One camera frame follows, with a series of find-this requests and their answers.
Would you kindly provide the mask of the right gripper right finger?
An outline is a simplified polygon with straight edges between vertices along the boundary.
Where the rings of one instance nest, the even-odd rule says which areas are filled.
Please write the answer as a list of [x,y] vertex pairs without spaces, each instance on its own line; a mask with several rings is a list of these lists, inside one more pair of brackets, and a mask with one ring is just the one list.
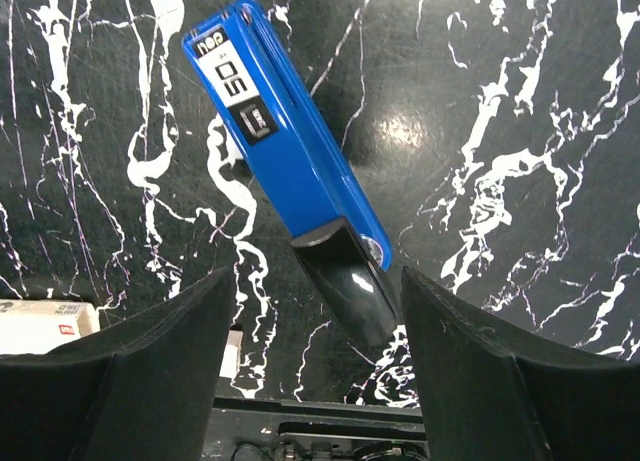
[[638,364],[546,340],[415,269],[401,283],[432,459],[638,459]]

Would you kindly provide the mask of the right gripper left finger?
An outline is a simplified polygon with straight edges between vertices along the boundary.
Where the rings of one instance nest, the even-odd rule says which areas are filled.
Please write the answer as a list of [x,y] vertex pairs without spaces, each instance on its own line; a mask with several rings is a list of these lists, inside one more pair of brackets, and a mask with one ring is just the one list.
[[2,357],[2,459],[200,459],[234,292],[217,269],[47,354]]

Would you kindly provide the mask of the blue black stapler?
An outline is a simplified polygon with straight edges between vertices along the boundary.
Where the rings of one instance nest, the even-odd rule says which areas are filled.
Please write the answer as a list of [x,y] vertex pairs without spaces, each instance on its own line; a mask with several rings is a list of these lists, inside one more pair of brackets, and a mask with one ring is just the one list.
[[388,342],[389,237],[262,6],[234,1],[182,47],[317,293],[353,340]]

